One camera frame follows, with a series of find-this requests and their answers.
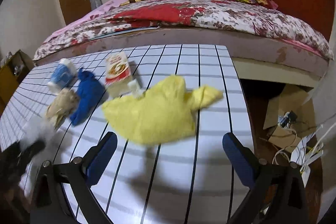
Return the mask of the clear plastic wrap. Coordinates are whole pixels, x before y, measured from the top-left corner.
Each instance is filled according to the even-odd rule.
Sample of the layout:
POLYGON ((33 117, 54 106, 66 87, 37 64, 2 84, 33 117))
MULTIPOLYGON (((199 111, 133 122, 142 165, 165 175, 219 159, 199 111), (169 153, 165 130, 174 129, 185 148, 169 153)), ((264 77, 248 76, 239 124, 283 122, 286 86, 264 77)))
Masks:
POLYGON ((42 141, 47 147, 56 134, 53 121, 39 116, 32 116, 23 126, 23 132, 24 135, 19 141, 22 151, 37 141, 42 141))

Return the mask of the beige paper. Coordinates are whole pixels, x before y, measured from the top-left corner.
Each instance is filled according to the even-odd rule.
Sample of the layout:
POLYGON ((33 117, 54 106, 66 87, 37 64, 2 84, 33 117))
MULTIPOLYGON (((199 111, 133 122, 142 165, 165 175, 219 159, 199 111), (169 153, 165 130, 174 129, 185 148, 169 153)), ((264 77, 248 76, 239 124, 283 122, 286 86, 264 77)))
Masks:
POLYGON ((46 110, 46 119, 53 125, 55 130, 64 123, 78 107, 79 96, 73 89, 64 88, 55 97, 46 110))

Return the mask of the blue sock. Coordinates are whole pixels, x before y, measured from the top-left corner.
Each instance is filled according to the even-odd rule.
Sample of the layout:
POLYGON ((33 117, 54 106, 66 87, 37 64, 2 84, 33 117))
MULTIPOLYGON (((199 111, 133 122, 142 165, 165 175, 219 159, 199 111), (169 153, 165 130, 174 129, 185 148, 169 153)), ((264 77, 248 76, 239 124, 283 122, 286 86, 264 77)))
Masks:
POLYGON ((72 126, 78 126, 83 123, 105 93, 104 86, 91 71, 80 68, 78 78, 80 83, 76 94, 79 97, 79 104, 77 109, 70 115, 72 126))

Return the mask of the blue paper cup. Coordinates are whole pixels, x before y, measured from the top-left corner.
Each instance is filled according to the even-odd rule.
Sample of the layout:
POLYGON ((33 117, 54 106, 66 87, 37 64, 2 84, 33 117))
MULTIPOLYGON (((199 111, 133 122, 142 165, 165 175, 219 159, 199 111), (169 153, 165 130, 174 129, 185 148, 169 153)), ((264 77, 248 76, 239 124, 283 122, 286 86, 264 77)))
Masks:
POLYGON ((61 59, 53 71, 47 86, 51 93, 59 94, 77 75, 77 69, 69 59, 61 59))

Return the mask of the yellow cloth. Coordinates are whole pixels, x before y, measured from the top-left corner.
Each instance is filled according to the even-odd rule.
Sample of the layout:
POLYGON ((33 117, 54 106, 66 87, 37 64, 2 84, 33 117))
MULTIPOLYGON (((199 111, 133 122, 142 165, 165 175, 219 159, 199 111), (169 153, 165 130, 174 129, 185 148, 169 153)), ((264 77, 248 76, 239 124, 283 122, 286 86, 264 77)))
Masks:
POLYGON ((171 75, 141 96, 115 98, 102 104, 111 128, 123 138, 141 145, 159 145, 194 136, 196 114, 223 98, 208 85, 187 90, 182 76, 171 75))

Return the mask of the food carton box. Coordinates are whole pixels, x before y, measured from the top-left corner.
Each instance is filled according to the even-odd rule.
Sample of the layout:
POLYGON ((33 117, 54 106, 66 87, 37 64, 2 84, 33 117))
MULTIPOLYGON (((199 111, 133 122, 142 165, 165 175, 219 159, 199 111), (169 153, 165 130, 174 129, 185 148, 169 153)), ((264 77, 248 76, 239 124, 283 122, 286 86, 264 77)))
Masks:
POLYGON ((105 63, 105 87, 112 98, 128 93, 131 93, 135 98, 142 96, 143 91, 138 81, 133 77, 124 51, 109 55, 105 63))

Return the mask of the white power adapter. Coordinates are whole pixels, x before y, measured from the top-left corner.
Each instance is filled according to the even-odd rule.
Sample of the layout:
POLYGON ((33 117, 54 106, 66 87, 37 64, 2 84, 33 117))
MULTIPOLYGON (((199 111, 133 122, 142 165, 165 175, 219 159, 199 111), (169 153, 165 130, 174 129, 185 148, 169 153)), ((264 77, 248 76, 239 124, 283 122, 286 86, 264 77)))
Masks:
POLYGON ((300 169, 300 174, 301 174, 301 177, 302 177, 304 187, 306 187, 307 182, 309 180, 310 171, 311 171, 311 169, 308 165, 302 166, 301 169, 300 169))

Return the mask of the cardboard box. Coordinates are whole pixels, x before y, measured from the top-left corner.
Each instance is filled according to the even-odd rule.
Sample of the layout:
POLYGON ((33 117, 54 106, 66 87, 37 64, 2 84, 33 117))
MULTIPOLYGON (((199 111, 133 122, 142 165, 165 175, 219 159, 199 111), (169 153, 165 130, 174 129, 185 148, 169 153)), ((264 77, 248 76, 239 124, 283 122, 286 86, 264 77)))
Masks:
POLYGON ((269 100, 263 129, 276 147, 291 153, 316 128, 313 102, 303 89, 286 85, 279 96, 269 100))

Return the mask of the wooden shelf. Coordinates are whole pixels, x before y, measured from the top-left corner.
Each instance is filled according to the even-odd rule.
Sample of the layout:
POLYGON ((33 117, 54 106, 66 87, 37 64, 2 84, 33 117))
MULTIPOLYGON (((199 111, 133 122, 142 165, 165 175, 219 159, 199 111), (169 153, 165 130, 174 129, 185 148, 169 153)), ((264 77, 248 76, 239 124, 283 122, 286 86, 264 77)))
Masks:
POLYGON ((32 59, 23 51, 11 52, 1 61, 1 114, 19 84, 34 68, 32 59))

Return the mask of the bed with floral quilt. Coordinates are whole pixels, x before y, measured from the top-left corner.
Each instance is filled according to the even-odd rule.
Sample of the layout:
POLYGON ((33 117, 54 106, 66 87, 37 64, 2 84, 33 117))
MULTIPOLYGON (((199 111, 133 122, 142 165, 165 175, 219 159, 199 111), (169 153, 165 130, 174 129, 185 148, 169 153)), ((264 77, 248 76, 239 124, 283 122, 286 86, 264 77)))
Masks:
POLYGON ((334 55, 323 34, 301 19, 232 0, 147 0, 104 4, 52 33, 35 61, 118 47, 217 44, 235 58, 322 77, 334 55))

